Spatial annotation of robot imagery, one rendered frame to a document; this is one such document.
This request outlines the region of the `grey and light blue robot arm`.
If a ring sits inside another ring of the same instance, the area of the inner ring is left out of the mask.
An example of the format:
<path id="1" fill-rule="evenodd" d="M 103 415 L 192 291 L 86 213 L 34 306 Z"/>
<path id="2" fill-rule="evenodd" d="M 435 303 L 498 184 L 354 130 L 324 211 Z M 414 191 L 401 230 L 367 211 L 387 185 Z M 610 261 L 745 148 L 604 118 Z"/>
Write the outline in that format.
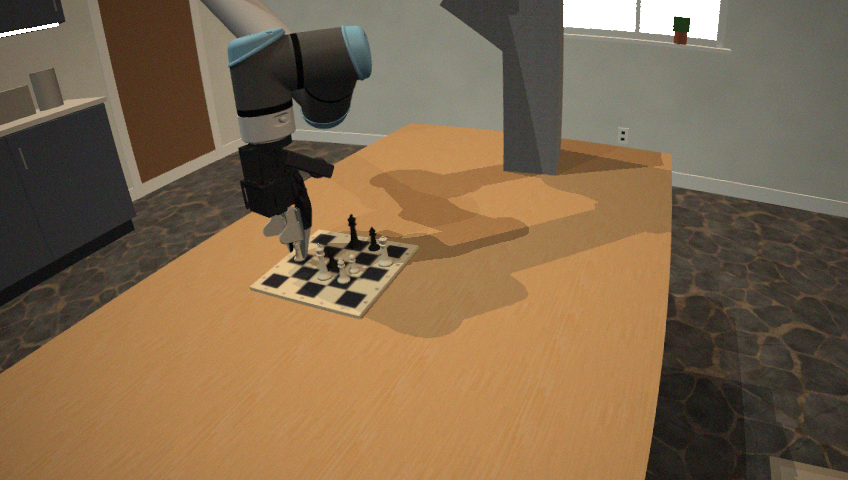
<path id="1" fill-rule="evenodd" d="M 237 38 L 227 51 L 243 142 L 270 143 L 295 132 L 292 98 L 312 127 L 330 129 L 344 121 L 356 81 L 372 72 L 360 26 L 293 33 L 260 0 L 200 1 Z M 334 170 L 322 158 L 289 150 L 282 163 L 313 178 L 331 178 Z"/>

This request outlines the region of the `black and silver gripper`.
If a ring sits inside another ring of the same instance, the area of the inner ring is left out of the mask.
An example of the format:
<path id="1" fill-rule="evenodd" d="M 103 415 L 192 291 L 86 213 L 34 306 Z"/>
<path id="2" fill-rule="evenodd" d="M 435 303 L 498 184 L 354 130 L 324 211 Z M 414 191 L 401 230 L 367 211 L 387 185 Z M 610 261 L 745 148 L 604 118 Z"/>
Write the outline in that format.
<path id="1" fill-rule="evenodd" d="M 278 141 L 256 144 L 256 147 L 250 143 L 239 147 L 244 175 L 240 184 L 246 209 L 271 218 L 263 228 L 264 236 L 279 235 L 280 242 L 287 245 L 290 253 L 293 252 L 293 242 L 300 241 L 305 259 L 312 226 L 312 207 L 299 170 L 282 163 L 283 147 L 291 143 L 290 135 Z M 294 204 L 295 207 L 291 207 Z"/>

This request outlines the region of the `white chess king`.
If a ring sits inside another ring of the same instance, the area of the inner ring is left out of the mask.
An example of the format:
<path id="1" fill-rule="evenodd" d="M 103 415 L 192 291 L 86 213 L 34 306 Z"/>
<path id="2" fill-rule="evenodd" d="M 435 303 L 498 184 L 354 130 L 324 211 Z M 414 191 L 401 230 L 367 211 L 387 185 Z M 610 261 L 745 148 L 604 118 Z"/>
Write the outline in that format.
<path id="1" fill-rule="evenodd" d="M 327 270 L 327 266 L 326 266 L 326 263 L 325 263 L 325 260 L 324 260 L 324 255 L 325 255 L 324 247 L 320 246 L 320 244 L 318 243 L 318 246 L 315 248 L 315 251 L 317 252 L 316 256 L 319 257 L 320 272 L 317 275 L 318 280 L 326 281 L 326 280 L 331 279 L 332 273 Z"/>

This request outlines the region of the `black and cream chessboard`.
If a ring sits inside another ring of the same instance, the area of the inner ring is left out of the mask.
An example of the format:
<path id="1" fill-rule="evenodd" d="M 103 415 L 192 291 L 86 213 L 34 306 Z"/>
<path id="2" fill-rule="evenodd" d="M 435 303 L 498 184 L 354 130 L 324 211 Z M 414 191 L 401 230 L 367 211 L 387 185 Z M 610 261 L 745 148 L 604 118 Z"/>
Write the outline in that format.
<path id="1" fill-rule="evenodd" d="M 381 247 L 378 251 L 369 251 L 371 238 L 358 236 L 362 246 L 350 249 L 350 234 L 318 230 L 310 236 L 307 258 L 296 262 L 295 249 L 260 279 L 250 286 L 250 290 L 278 297 L 299 304 L 334 312 L 360 319 L 383 290 L 389 285 L 404 265 L 419 249 L 418 245 L 387 241 L 388 257 L 393 260 L 389 267 L 381 267 Z M 315 248 L 324 247 L 325 263 L 332 278 L 320 281 L 319 260 Z M 334 260 L 344 260 L 347 284 L 339 284 L 339 268 L 329 269 L 328 251 L 333 250 Z M 355 255 L 360 271 L 350 274 L 349 256 Z"/>

